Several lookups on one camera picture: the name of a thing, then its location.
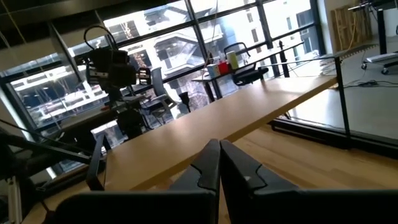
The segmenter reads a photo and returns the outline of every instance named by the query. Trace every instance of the wooden floor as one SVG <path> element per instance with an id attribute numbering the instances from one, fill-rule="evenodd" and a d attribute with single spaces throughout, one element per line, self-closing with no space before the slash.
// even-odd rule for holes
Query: wooden floor
<path id="1" fill-rule="evenodd" d="M 398 189 L 398 161 L 344 151 L 273 132 L 264 126 L 234 143 L 267 168 L 303 189 Z M 178 178 L 155 187 L 167 189 Z M 223 196 L 219 223 L 229 223 Z"/>

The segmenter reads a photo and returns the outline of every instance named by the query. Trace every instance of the black equipment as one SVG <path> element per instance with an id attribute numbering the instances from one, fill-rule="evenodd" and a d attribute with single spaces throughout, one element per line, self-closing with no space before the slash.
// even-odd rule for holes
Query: black equipment
<path id="1" fill-rule="evenodd" d="M 111 45 L 116 47 L 117 44 L 110 31 L 102 26 L 91 26 L 84 33 L 84 40 L 92 49 L 88 52 L 88 58 L 85 60 L 87 82 L 90 85 L 100 85 L 101 89 L 108 94 L 109 103 L 107 104 L 112 108 L 117 106 L 116 103 L 119 101 L 126 102 L 120 92 L 121 88 L 127 87 L 131 94 L 134 94 L 132 85 L 137 83 L 137 70 L 130 64 L 130 56 L 126 51 L 92 47 L 86 40 L 86 34 L 93 28 L 105 30 L 113 40 Z M 141 126 L 144 125 L 144 121 L 139 113 L 140 108 L 141 105 L 137 102 L 135 105 L 126 104 L 126 110 L 118 111 L 118 125 L 128 139 L 142 134 Z"/>
<path id="2" fill-rule="evenodd" d="M 100 85 L 100 87 L 109 95 L 109 102 L 114 106 L 117 101 L 122 101 L 121 88 L 130 87 L 137 83 L 136 69 L 130 65 L 130 57 L 124 50 L 99 48 L 95 49 L 86 40 L 87 32 L 93 28 L 104 29 L 113 40 L 114 37 L 102 26 L 91 26 L 84 33 L 86 44 L 92 49 L 86 58 L 86 77 L 91 85 Z"/>

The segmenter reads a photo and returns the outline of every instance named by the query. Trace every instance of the desk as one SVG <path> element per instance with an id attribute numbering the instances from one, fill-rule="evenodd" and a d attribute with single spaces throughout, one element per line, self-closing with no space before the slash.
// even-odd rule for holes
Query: desk
<path id="1" fill-rule="evenodd" d="M 186 169 L 210 139 L 234 142 L 335 83 L 336 76 L 263 80 L 134 138 L 108 154 L 105 189 L 148 189 Z M 55 209 L 85 191 L 81 182 L 45 202 Z M 41 223 L 44 216 L 37 204 L 24 223 Z"/>
<path id="2" fill-rule="evenodd" d="M 286 62 L 286 57 L 285 57 L 285 53 L 284 52 L 286 50 L 290 50 L 290 49 L 292 49 L 294 47 L 302 45 L 303 43 L 304 42 L 298 42 L 298 43 L 292 44 L 291 46 L 288 46 L 288 47 L 286 47 L 284 49 L 274 48 L 274 49 L 265 50 L 265 51 L 263 51 L 263 52 L 261 52 L 259 54 L 251 56 L 249 58 L 249 60 L 248 60 L 248 64 L 245 65 L 244 67 L 252 65 L 252 64 L 255 64 L 255 63 L 258 63 L 258 62 L 261 62 L 261 61 L 263 61 L 263 60 L 265 60 L 267 58 L 270 58 L 272 56 L 275 56 L 277 54 L 280 54 L 280 61 L 281 62 Z M 284 66 L 286 66 L 286 68 L 284 68 L 285 77 L 288 77 L 287 72 L 289 71 L 289 69 L 287 68 L 287 65 L 284 65 Z M 221 77 L 224 77 L 226 75 L 230 75 L 230 74 L 231 73 L 228 73 L 228 74 L 225 74 L 225 75 L 220 75 L 220 76 L 212 78 L 212 77 L 209 76 L 208 73 L 205 73 L 203 77 L 199 76 L 199 77 L 194 78 L 191 81 L 192 82 L 200 82 L 200 83 L 203 84 L 203 86 L 205 88 L 205 91 L 206 91 L 206 94 L 208 95 L 210 103 L 211 103 L 211 102 L 214 102 L 215 98 L 214 98 L 213 92 L 212 92 L 212 90 L 210 88 L 210 83 L 213 85 L 217 100 L 219 100 L 219 99 L 221 99 L 223 97 L 223 95 L 221 94 L 220 86 L 218 85 L 217 79 L 219 79 Z"/>
<path id="3" fill-rule="evenodd" d="M 126 96 L 123 99 L 126 100 L 127 104 L 133 105 L 139 103 L 144 98 L 144 95 L 137 95 Z M 64 120 L 60 126 L 62 131 L 65 132 L 65 138 L 76 138 L 78 145 L 83 149 L 94 149 L 95 138 L 91 130 L 114 120 L 116 117 L 115 112 L 124 108 L 125 105 L 125 103 L 121 103 L 110 110 L 104 111 L 101 110 L 101 107 L 96 107 Z"/>

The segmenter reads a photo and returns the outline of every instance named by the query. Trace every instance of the black cable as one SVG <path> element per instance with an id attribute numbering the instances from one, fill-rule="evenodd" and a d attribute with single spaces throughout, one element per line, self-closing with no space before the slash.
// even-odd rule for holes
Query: black cable
<path id="1" fill-rule="evenodd" d="M 85 30 L 84 35 L 83 35 L 83 39 L 85 40 L 85 43 L 86 43 L 87 46 L 89 46 L 91 49 L 95 50 L 95 48 L 94 48 L 93 46 L 91 46 L 91 45 L 88 43 L 86 36 L 87 36 L 87 32 L 90 31 L 90 30 L 92 30 L 92 29 L 94 29 L 94 28 L 100 28 L 100 29 L 105 30 L 105 31 L 111 36 L 114 46 L 115 46 L 115 47 L 118 46 L 118 45 L 116 44 L 116 41 L 115 41 L 115 39 L 114 39 L 112 33 L 111 33 L 107 28 L 105 28 L 105 27 L 103 27 L 103 26 L 100 26 L 100 25 L 94 25 L 94 26 L 91 26 L 91 27 L 87 28 L 87 29 Z"/>
<path id="2" fill-rule="evenodd" d="M 92 153 L 93 153 L 92 151 L 87 151 L 87 150 L 85 150 L 85 149 L 80 149 L 79 147 L 72 146 L 72 145 L 70 145 L 70 144 L 67 144 L 67 143 L 64 143 L 64 142 L 61 142 L 61 141 L 57 141 L 57 140 L 50 139 L 50 138 L 45 137 L 45 136 L 43 136 L 43 135 L 41 135 L 41 134 L 39 134 L 39 133 L 36 133 L 36 132 L 34 132 L 34 131 L 29 131 L 29 130 L 27 130 L 27 129 L 21 128 L 21 127 L 19 127 L 19 126 L 14 125 L 14 124 L 11 124 L 11 123 L 9 123 L 9 122 L 3 120 L 3 119 L 0 119 L 0 122 L 6 124 L 6 125 L 8 125 L 8 126 L 11 126 L 11 127 L 13 127 L 13 128 L 20 129 L 21 131 L 26 131 L 27 133 L 36 135 L 36 136 L 38 136 L 38 137 L 40 137 L 40 138 L 43 138 L 43 139 L 46 139 L 46 140 L 49 140 L 49 141 L 52 141 L 52 142 L 55 142 L 55 143 L 59 143 L 59 144 L 62 144 L 62 145 L 64 145 L 64 146 L 72 147 L 72 148 L 74 148 L 74 149 L 76 149 L 76 150 L 79 150 L 79 151 L 81 151 L 81 152 L 87 152 L 87 153 L 89 153 L 89 154 L 92 154 Z"/>
<path id="3" fill-rule="evenodd" d="M 387 84 L 391 84 L 391 85 L 380 85 L 380 83 L 387 83 Z M 344 88 L 352 88 L 352 87 L 365 87 L 365 88 L 386 87 L 386 88 L 398 88 L 398 83 L 393 83 L 393 82 L 389 82 L 389 81 L 370 80 L 370 81 L 367 81 L 367 82 L 359 82 L 357 85 L 344 86 Z"/>

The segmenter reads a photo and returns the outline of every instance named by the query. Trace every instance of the standing desk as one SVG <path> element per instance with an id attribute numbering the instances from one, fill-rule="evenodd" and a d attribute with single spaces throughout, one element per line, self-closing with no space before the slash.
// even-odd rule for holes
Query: standing desk
<path id="1" fill-rule="evenodd" d="M 286 62 L 285 51 L 286 50 L 290 50 L 290 49 L 292 49 L 294 47 L 297 47 L 299 45 L 302 45 L 303 43 L 304 42 L 298 42 L 296 44 L 292 44 L 292 45 L 290 45 L 290 46 L 288 46 L 286 48 L 283 48 L 283 49 L 277 49 L 277 48 L 268 49 L 268 50 L 265 50 L 265 51 L 263 51 L 263 52 L 261 52 L 259 54 L 255 54 L 255 55 L 253 55 L 253 56 L 251 56 L 249 58 L 248 64 L 245 65 L 244 67 L 250 66 L 250 65 L 258 63 L 258 62 L 261 62 L 261 61 L 263 61 L 265 59 L 268 59 L 268 58 L 271 58 L 272 56 L 275 56 L 277 54 L 280 55 L 280 61 L 281 62 Z M 289 77 L 289 75 L 288 75 L 289 74 L 289 69 L 287 68 L 287 65 L 283 65 L 283 69 L 284 69 L 285 77 L 288 78 Z M 210 77 L 208 73 L 205 73 L 204 76 L 196 77 L 196 78 L 192 79 L 191 81 L 192 82 L 200 82 L 200 83 L 203 84 L 203 86 L 205 88 L 205 91 L 206 91 L 206 94 L 209 97 L 210 103 L 212 103 L 212 102 L 214 102 L 215 99 L 214 99 L 213 92 L 212 92 L 212 90 L 210 88 L 210 83 L 213 85 L 213 89 L 215 91 L 217 100 L 219 100 L 219 99 L 221 99 L 223 97 L 223 95 L 221 94 L 220 86 L 218 85 L 217 79 L 222 78 L 222 77 L 227 76 L 227 75 L 231 75 L 231 74 L 232 73 L 227 73 L 227 74 L 220 75 L 220 76 L 217 76 L 217 77 Z"/>
<path id="2" fill-rule="evenodd" d="M 231 142 L 260 128 L 337 83 L 337 77 L 262 80 L 134 138 L 107 155 L 106 190 L 145 190 L 186 169 L 210 139 Z M 99 175 L 102 181 L 104 173 Z M 45 199 L 55 210 L 66 198 L 89 191 L 85 182 Z M 24 223 L 41 223 L 37 204 Z"/>

